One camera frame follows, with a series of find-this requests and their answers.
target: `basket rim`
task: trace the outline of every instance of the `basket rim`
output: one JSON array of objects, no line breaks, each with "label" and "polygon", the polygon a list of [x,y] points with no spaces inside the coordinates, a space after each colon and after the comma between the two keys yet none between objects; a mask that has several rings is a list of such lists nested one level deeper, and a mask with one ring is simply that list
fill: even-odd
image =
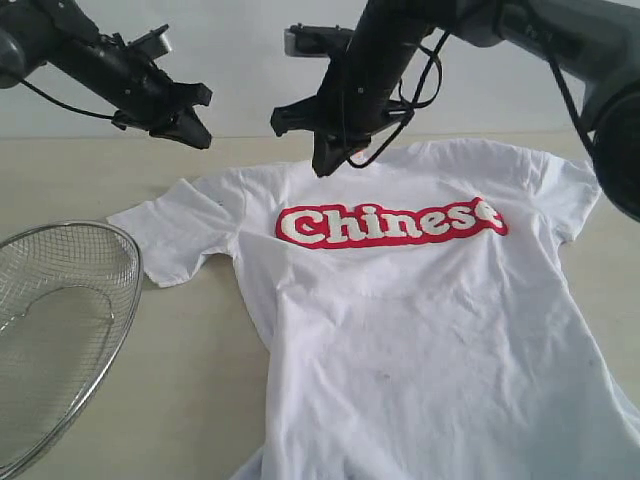
[{"label": "basket rim", "polygon": [[113,225],[98,222],[93,220],[68,220],[61,222],[53,222],[45,225],[40,225],[36,227],[32,227],[28,230],[25,230],[21,233],[13,235],[3,241],[0,242],[0,249],[5,248],[25,237],[33,235],[35,233],[44,232],[47,230],[53,230],[55,228],[60,227],[74,227],[74,226],[86,226],[86,227],[94,227],[102,230],[106,230],[109,232],[116,233],[122,236],[125,240],[127,240],[133,247],[137,257],[138,262],[138,271],[136,278],[136,289],[134,292],[133,301],[131,302],[131,306],[129,308],[129,313],[127,315],[127,319],[124,325],[124,333],[115,348],[111,352],[111,354],[96,368],[98,374],[92,379],[90,385],[84,390],[80,391],[76,396],[74,402],[69,406],[69,409],[64,414],[64,416],[60,419],[60,421],[56,424],[56,426],[47,433],[38,443],[36,443],[27,453],[25,453],[21,458],[17,459],[13,463],[9,463],[8,465],[0,465],[0,480],[8,480],[9,478],[13,478],[16,475],[19,475],[28,467],[31,466],[32,462],[38,460],[39,456],[46,452],[48,448],[51,448],[53,444],[59,440],[59,437],[66,431],[67,428],[71,426],[71,423],[76,419],[76,417],[80,414],[83,408],[86,406],[87,402],[91,399],[91,397],[96,393],[103,380],[109,373],[113,363],[115,362],[116,357],[120,353],[122,346],[124,345],[127,336],[129,335],[129,331],[131,330],[131,326],[133,324],[133,319],[138,310],[138,305],[140,303],[140,296],[142,294],[142,284],[144,281],[144,266],[142,260],[142,251],[140,246],[135,241],[135,239],[129,235],[126,231],[121,228],[115,227]]}]

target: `metal strainer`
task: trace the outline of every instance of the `metal strainer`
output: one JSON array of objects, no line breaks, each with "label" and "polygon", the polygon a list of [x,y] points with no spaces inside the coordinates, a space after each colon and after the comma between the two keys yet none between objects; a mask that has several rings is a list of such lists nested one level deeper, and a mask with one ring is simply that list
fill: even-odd
[{"label": "metal strainer", "polygon": [[106,376],[135,315],[142,258],[95,222],[0,243],[0,480],[35,462]]}]

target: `white wall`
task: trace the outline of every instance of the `white wall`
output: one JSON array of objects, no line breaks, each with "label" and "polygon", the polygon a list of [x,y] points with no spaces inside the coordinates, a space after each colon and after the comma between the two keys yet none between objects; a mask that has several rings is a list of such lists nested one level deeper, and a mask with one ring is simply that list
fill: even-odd
[{"label": "white wall", "polygon": [[[325,60],[287,58],[283,29],[303,22],[355,26],[366,0],[78,0],[104,33],[127,40],[171,25],[175,52],[160,60],[176,81],[202,81],[214,90],[201,109],[216,136],[268,136],[271,111],[316,92]],[[640,0],[627,0],[640,6]],[[566,128],[568,115],[548,67],[507,44],[480,50],[452,39],[443,53],[441,98],[421,112],[411,133],[540,131]],[[422,59],[407,72],[415,84]],[[111,113],[113,108],[54,67],[30,78],[62,100]],[[571,81],[581,101],[579,82]],[[23,87],[0,92],[0,136],[110,136],[97,120],[47,104]]]}]

